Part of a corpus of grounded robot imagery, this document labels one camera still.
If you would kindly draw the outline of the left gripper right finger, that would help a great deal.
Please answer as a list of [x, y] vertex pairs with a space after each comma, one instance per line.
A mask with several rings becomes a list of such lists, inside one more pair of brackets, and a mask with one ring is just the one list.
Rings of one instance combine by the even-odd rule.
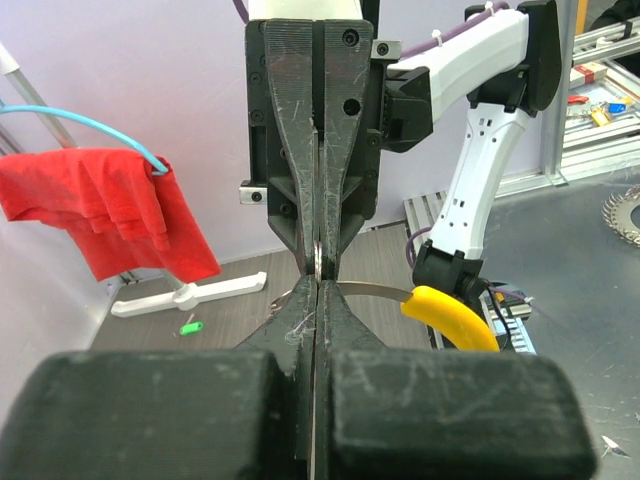
[[319, 479], [589, 479], [574, 389], [531, 354], [340, 348], [316, 334]]

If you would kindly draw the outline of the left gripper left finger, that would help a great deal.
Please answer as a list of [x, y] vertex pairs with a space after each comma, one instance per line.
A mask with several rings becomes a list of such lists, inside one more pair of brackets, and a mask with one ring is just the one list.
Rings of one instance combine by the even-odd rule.
[[308, 397], [286, 341], [316, 303], [299, 279], [231, 350], [65, 352], [44, 360], [1, 432], [5, 479], [304, 479]]

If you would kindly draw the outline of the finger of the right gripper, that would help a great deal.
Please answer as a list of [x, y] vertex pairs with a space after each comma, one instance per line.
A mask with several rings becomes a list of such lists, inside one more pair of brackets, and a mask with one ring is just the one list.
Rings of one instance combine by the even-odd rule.
[[343, 197], [360, 129], [369, 78], [372, 25], [364, 20], [324, 22], [324, 141], [320, 160], [321, 278], [338, 278], [341, 255], [364, 223]]
[[268, 168], [268, 222], [303, 275], [315, 270], [313, 22], [272, 19], [264, 31], [266, 70], [291, 180]]

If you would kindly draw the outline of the metal keyring with yellow grip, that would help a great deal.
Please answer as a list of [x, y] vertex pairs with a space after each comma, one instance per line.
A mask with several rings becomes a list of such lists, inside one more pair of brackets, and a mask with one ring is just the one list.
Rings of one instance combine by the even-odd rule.
[[[283, 325], [290, 325], [285, 340], [295, 344], [308, 333], [320, 334], [328, 329], [322, 345], [333, 343], [340, 348], [383, 348], [385, 344], [361, 319], [351, 311], [347, 296], [379, 297], [397, 302], [401, 313], [413, 320], [439, 331], [453, 346], [462, 351], [497, 352], [499, 346], [485, 321], [469, 307], [453, 297], [429, 286], [406, 289], [366, 283], [337, 280], [335, 273], [316, 263], [316, 276], [312, 278], [311, 291], [317, 293], [317, 302], [306, 307], [289, 291], [271, 305], [269, 318]], [[322, 307], [321, 287], [327, 286], [334, 295], [327, 306]]]

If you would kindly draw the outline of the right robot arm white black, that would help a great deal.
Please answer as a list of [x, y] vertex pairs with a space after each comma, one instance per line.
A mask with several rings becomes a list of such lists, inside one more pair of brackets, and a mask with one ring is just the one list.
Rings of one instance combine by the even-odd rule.
[[379, 38], [378, 13], [374, 1], [250, 3], [251, 184], [300, 272], [333, 280], [376, 210], [382, 152], [412, 149], [467, 99], [461, 154], [413, 282], [470, 300], [485, 289], [483, 241], [503, 171], [558, 88], [558, 8], [488, 1], [408, 50]]

